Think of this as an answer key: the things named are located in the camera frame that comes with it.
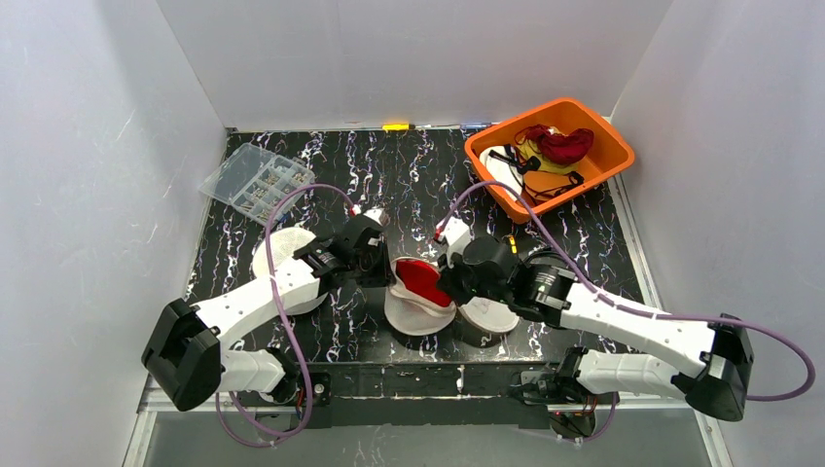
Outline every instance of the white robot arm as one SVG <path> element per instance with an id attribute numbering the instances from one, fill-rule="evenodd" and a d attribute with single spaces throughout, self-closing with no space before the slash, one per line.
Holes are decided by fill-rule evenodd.
<path id="1" fill-rule="evenodd" d="M 339 233 L 296 250 L 275 272 L 284 308 L 317 305 L 347 280 L 362 287 L 388 285 L 394 275 L 383 236 L 386 223 L 380 210 L 370 210 L 350 218 Z M 437 240 L 448 248 L 439 259 L 437 285 L 457 305 L 474 297 L 494 300 L 524 319 L 587 331 L 644 352 L 570 348 L 557 368 L 525 387 L 525 394 L 560 403 L 571 393 L 580 400 L 618 391 L 655 394 L 684 399 L 720 419 L 742 418 L 753 363 L 743 329 L 617 311 L 615 305 L 634 304 L 664 313 L 600 291 L 614 303 L 607 305 L 563 262 L 522 261 L 489 235 L 472 238 L 458 219 L 450 219 Z M 177 300 L 163 310 L 143 364 L 180 411 L 197 407 L 216 391 L 258 391 L 284 400 L 294 393 L 299 374 L 289 358 L 277 348 L 233 350 L 277 314 L 269 277 L 194 305 Z"/>
<path id="2" fill-rule="evenodd" d="M 275 272 L 284 309 L 318 305 L 319 298 L 347 280 L 362 287 L 388 285 L 394 276 L 383 236 L 386 223 L 380 209 L 371 209 L 350 218 L 333 236 L 296 250 Z M 299 372 L 280 350 L 233 350 L 277 314 L 267 276 L 193 305 L 176 300 L 163 309 L 143 365 L 179 411 L 199 406 L 215 392 L 288 397 L 295 385 L 286 382 L 295 382 Z"/>
<path id="3" fill-rule="evenodd" d="M 633 305 L 664 311 L 599 291 L 610 306 L 580 283 L 552 252 L 549 263 L 521 261 L 509 245 L 451 218 L 436 238 L 448 251 L 439 259 L 438 287 L 463 305 L 473 297 L 506 304 L 530 321 L 587 331 L 622 342 L 641 354 L 608 354 L 574 347 L 530 392 L 545 400 L 573 391 L 586 397 L 626 391 L 684 399 L 694 409 L 727 421 L 743 417 L 753 351 L 744 329 L 702 322 L 665 321 L 621 312 Z"/>

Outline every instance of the orange tray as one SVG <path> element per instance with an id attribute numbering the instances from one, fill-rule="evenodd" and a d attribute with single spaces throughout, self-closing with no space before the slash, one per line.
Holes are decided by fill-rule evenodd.
<path id="1" fill-rule="evenodd" d="M 585 158 L 579 162 L 577 170 L 584 177 L 585 183 L 563 195 L 537 205 L 533 205 L 528 198 L 527 202 L 531 203 L 533 210 L 539 216 L 600 185 L 608 178 L 630 167 L 635 160 L 633 150 L 613 126 L 578 100 L 564 97 L 524 112 L 507 122 L 491 126 L 471 136 L 464 143 L 464 152 L 470 158 L 476 176 L 483 181 L 493 180 L 492 175 L 479 161 L 478 155 L 483 150 L 490 146 L 516 144 L 516 134 L 526 127 L 536 124 L 555 126 L 565 133 L 570 133 L 577 128 L 589 128 L 594 135 L 593 145 Z M 540 173 L 541 177 L 557 177 L 558 183 L 555 185 L 550 183 L 548 188 L 569 183 L 566 175 L 555 175 L 547 172 L 530 173 L 534 175 Z M 510 199 L 503 188 L 486 188 L 514 222 L 524 224 L 530 220 L 527 210 L 517 200 Z"/>

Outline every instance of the clear plastic box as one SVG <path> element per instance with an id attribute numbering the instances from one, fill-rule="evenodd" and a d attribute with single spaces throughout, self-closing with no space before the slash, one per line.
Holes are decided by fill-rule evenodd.
<path id="1" fill-rule="evenodd" d="M 315 181 L 315 174 L 300 162 L 244 143 L 200 186 L 255 222 L 265 225 L 269 213 L 288 193 Z M 275 214 L 279 220 L 300 197 L 294 197 Z"/>

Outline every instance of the black marble surface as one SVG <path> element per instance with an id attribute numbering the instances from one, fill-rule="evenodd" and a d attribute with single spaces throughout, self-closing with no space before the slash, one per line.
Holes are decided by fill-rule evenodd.
<path id="1" fill-rule="evenodd" d="M 435 224 L 453 199 L 475 179 L 464 155 L 465 130 L 320 131 L 238 133 L 228 138 L 230 155 L 244 142 L 287 158 L 304 160 L 320 183 L 344 189 L 363 208 L 388 211 L 390 255 L 435 261 L 442 248 L 432 243 Z M 517 226 L 486 191 L 473 193 L 458 210 L 476 233 L 513 234 L 520 251 L 539 246 L 538 232 Z M 345 219 L 339 196 L 316 190 L 300 200 L 282 226 L 298 225 L 330 234 Z M 602 185 L 543 216 L 542 221 L 593 282 L 640 301 L 641 293 L 616 216 Z M 264 228 L 225 204 L 213 201 L 200 241 L 186 300 L 213 298 L 252 278 L 251 260 Z M 628 351 L 599 336 L 551 330 L 521 321 L 504 337 L 484 334 L 457 319 L 438 334 L 412 338 L 396 332 L 383 315 L 383 289 L 341 288 L 317 310 L 293 318 L 307 359 L 315 362 L 542 362 L 557 361 L 571 345 L 608 352 Z M 289 349 L 276 318 L 237 348 L 268 345 Z"/>

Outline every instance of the white wall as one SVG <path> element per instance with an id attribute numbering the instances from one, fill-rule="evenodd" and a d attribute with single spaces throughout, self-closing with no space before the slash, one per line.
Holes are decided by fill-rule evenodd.
<path id="1" fill-rule="evenodd" d="M 0 464 L 121 465 L 224 137 L 155 2 L 0 3 Z"/>
<path id="2" fill-rule="evenodd" d="M 225 126 L 609 114 L 670 0 L 159 0 Z"/>
<path id="3" fill-rule="evenodd" d="M 613 124 L 625 182 L 669 310 L 726 311 L 793 337 L 825 369 L 825 4 L 677 0 Z M 752 394 L 803 380 L 751 334 Z M 749 403 L 725 424 L 736 465 L 822 465 L 825 388 Z"/>

